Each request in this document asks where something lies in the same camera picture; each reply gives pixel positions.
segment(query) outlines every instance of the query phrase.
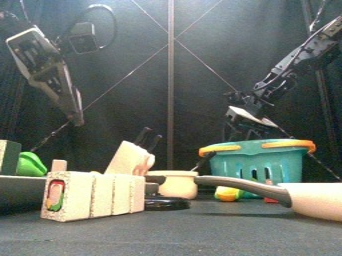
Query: plastic basket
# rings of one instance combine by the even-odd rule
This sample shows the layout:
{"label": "plastic basket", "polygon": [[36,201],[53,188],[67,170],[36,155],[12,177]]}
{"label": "plastic basket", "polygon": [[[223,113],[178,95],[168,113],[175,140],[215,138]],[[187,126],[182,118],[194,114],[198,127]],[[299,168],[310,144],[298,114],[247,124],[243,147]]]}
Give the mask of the plastic basket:
{"label": "plastic basket", "polygon": [[[210,160],[214,176],[278,184],[302,181],[303,155],[315,151],[315,145],[310,140],[251,140],[210,145],[199,155],[211,151],[216,151]],[[259,198],[248,192],[243,197]]]}

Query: metal pole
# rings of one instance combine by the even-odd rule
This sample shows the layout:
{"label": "metal pole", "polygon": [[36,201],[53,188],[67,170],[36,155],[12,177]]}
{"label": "metal pole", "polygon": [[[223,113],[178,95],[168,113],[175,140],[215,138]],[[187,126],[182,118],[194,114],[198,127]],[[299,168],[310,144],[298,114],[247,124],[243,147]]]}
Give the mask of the metal pole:
{"label": "metal pole", "polygon": [[174,169],[174,22],[175,3],[168,0],[168,97],[167,97],[167,169]]}
{"label": "metal pole", "polygon": [[[310,25],[314,21],[314,14],[313,14],[313,8],[310,0],[302,0],[302,9],[303,9],[303,15],[305,15],[305,22],[306,22],[306,29],[307,29],[307,35],[311,35],[310,32]],[[327,131],[327,137],[330,142],[337,142],[337,134],[334,131],[334,119],[331,115],[331,108],[329,104],[329,92],[327,92],[327,84],[325,79],[325,74],[322,70],[318,70],[315,72],[317,76],[317,84],[318,84],[318,91],[319,91],[319,97],[321,97],[321,106],[323,111],[323,118],[325,118],[325,124],[326,124],[326,131]],[[330,151],[333,153],[333,156],[339,159],[338,154],[338,147],[335,143],[329,143]]]}

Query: black table surface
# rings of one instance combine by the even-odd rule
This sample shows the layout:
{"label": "black table surface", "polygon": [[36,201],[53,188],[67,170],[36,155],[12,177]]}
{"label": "black table surface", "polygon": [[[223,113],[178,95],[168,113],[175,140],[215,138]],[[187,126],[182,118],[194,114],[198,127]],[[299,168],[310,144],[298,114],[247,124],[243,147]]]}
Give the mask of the black table surface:
{"label": "black table surface", "polygon": [[67,223],[13,211],[0,215],[0,255],[342,255],[342,223],[211,196],[186,210]]}

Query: small yellow object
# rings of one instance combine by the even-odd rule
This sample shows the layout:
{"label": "small yellow object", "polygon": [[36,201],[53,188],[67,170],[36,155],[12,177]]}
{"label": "small yellow object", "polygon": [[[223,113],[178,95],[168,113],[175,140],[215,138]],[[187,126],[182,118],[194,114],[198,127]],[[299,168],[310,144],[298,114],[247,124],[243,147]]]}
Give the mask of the small yellow object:
{"label": "small yellow object", "polygon": [[242,198],[243,190],[218,186],[214,197],[224,202],[234,202]]}

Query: pot handle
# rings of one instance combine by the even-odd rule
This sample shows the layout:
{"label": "pot handle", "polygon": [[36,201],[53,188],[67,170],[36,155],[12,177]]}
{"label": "pot handle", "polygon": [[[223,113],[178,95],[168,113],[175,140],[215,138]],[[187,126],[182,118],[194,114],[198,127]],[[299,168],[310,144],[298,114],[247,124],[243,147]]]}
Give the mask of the pot handle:
{"label": "pot handle", "polygon": [[194,181],[198,185],[223,186],[242,189],[263,197],[278,200],[279,204],[287,208],[293,206],[290,194],[287,189],[283,187],[222,176],[198,176]]}

